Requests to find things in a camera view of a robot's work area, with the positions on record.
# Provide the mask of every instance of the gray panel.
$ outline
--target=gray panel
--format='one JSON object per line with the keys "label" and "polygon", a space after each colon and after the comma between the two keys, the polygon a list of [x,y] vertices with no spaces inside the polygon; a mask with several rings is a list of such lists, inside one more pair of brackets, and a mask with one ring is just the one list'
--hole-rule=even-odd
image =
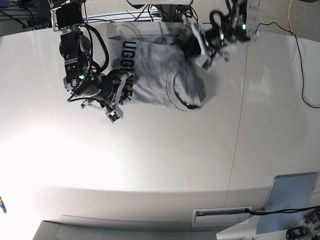
{"label": "gray panel", "polygon": [[65,225],[108,230],[175,232],[190,232],[191,230],[189,222],[179,221],[123,221],[62,215],[60,222]]}
{"label": "gray panel", "polygon": [[[265,212],[282,209],[301,209],[308,202],[317,173],[277,176],[273,180]],[[301,212],[271,214],[261,218],[256,234],[265,234],[294,228],[298,225]]]}
{"label": "gray panel", "polygon": [[58,240],[217,240],[214,231],[202,232],[143,232],[114,231],[62,225]]}
{"label": "gray panel", "polygon": [[60,224],[42,221],[33,240],[57,240]]}

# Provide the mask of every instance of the white vent cover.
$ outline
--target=white vent cover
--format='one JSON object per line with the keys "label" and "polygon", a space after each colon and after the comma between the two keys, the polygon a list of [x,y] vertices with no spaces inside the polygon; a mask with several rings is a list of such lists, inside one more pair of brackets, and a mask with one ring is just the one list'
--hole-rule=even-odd
{"label": "white vent cover", "polygon": [[245,209],[253,209],[253,206],[233,208],[212,208],[193,210],[192,227],[217,227],[236,224],[247,224],[250,213]]}

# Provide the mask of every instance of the white tabletop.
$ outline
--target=white tabletop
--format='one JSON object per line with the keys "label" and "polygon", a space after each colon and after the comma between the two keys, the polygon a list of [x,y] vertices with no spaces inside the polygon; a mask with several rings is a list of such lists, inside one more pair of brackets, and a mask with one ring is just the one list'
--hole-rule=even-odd
{"label": "white tabletop", "polygon": [[[158,26],[97,28],[107,37]],[[312,67],[320,46],[300,42],[306,94],[320,103],[320,85],[310,80],[320,75]],[[6,239],[21,234],[13,230],[16,219],[33,236],[41,220],[61,215],[190,222],[193,209],[259,208],[274,177],[320,171],[320,111],[300,98],[300,63],[290,36],[263,34],[248,55],[245,45],[232,50],[212,78],[217,96],[200,111],[127,105],[115,124],[66,101],[59,43],[60,34],[50,29],[0,38],[0,196],[8,210],[0,223]],[[98,41],[94,46],[101,62]]]}

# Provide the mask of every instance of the metal plate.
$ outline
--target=metal plate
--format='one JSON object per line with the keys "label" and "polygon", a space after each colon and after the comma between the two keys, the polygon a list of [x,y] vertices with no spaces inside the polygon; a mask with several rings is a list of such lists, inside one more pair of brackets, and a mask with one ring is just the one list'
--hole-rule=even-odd
{"label": "metal plate", "polygon": [[[265,212],[282,209],[302,209],[317,178],[316,172],[277,176],[273,180]],[[256,234],[266,234],[297,226],[302,213],[271,214],[261,218]]]}

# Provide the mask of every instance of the gray carpet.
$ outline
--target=gray carpet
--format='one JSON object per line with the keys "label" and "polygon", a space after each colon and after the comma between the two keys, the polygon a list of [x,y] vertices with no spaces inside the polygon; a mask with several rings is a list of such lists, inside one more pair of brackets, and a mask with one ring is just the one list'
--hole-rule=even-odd
{"label": "gray carpet", "polygon": [[[262,0],[259,9],[261,23],[277,22],[283,28],[289,29],[288,9],[290,0]],[[199,21],[209,21],[209,13],[213,9],[227,10],[225,0],[194,0],[193,5]],[[89,15],[133,10],[126,0],[87,0]],[[320,42],[320,1],[306,3],[293,0],[291,9],[291,25],[298,37]],[[263,31],[287,34],[276,26],[263,26]]]}

